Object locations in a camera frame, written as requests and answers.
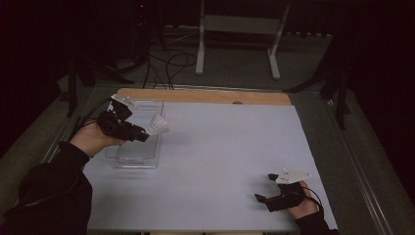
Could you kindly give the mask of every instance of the floor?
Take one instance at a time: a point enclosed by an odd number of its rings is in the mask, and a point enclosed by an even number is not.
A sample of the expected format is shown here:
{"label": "floor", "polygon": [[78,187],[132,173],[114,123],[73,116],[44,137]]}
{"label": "floor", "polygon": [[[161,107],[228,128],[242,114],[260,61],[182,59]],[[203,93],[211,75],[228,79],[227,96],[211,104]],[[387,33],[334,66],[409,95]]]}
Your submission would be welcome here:
{"label": "floor", "polygon": [[[158,42],[150,50],[146,88],[261,90],[282,92],[310,79],[330,43],[330,37],[284,35],[277,51],[281,79],[271,77],[267,64],[268,38],[209,34],[203,75],[195,75],[198,37],[193,28],[168,29],[167,51]],[[128,61],[119,61],[127,66]],[[114,82],[96,73],[95,87],[78,82],[78,107],[66,117],[68,103],[56,101],[22,135],[0,161],[0,212],[17,198],[24,174],[34,165],[53,158],[56,143],[66,139],[75,118],[120,87],[142,88],[147,65],[124,75],[134,84]],[[65,79],[62,89],[67,89]],[[346,130],[335,119],[336,102],[322,100],[317,83],[289,94],[298,110],[311,153],[342,234],[415,234],[415,210],[399,184],[382,146],[360,110],[352,91],[347,91]],[[90,235],[131,234],[126,231],[89,231]]]}

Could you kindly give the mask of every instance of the dark background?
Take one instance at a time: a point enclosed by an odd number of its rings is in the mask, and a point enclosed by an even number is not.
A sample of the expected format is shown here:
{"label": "dark background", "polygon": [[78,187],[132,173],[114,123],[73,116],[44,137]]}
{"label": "dark background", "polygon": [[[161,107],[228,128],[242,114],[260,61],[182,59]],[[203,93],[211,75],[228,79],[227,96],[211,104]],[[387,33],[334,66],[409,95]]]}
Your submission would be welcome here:
{"label": "dark background", "polygon": [[[112,2],[119,6],[117,1],[106,1]],[[199,11],[195,11],[199,9],[199,1],[160,2],[164,5],[162,19],[157,24],[199,25]],[[235,10],[229,8],[231,1],[212,0],[207,11],[217,14],[234,11],[235,15],[250,17],[273,13],[273,7],[255,10],[248,0],[238,2],[239,8]],[[257,4],[274,6],[273,3]],[[101,21],[96,1],[9,0],[0,11],[1,130],[6,136],[2,138],[3,156],[60,96],[56,81],[67,74],[69,45],[82,48],[106,64],[112,62],[117,50],[108,37],[102,36],[112,31]],[[412,2],[402,0],[298,1],[285,27],[286,33],[299,32],[302,36],[309,32],[334,35],[318,70],[328,70],[339,63],[346,65],[348,88],[355,92],[412,200],[415,199],[412,187],[415,106],[411,95],[415,74],[414,12]]]}

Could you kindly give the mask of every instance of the black jacket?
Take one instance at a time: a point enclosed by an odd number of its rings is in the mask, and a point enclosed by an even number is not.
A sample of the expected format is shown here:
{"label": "black jacket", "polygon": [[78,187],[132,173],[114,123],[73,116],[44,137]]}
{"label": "black jacket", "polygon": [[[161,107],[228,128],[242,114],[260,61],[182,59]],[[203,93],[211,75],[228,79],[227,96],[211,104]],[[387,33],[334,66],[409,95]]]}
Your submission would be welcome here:
{"label": "black jacket", "polygon": [[[92,187],[82,167],[89,158],[70,143],[47,164],[34,167],[23,179],[19,203],[6,212],[0,235],[85,235],[91,213]],[[301,235],[339,234],[330,230],[323,212],[295,220]]]}

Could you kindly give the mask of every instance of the person's arm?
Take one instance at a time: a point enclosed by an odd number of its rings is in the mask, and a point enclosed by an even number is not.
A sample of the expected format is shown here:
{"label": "person's arm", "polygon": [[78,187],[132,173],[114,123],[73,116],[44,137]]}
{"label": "person's arm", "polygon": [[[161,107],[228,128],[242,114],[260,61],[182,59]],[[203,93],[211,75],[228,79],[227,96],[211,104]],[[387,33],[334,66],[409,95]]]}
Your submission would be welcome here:
{"label": "person's arm", "polygon": [[[311,198],[310,191],[304,181],[300,182],[305,196]],[[324,220],[324,211],[320,211],[315,202],[304,199],[297,207],[288,209],[300,228],[301,235],[338,235],[337,229],[331,230]]]}
{"label": "person's arm", "polygon": [[0,234],[86,234],[92,187],[81,168],[105,147],[122,143],[96,123],[61,142],[57,156],[35,166],[21,182],[19,203],[6,212]]}

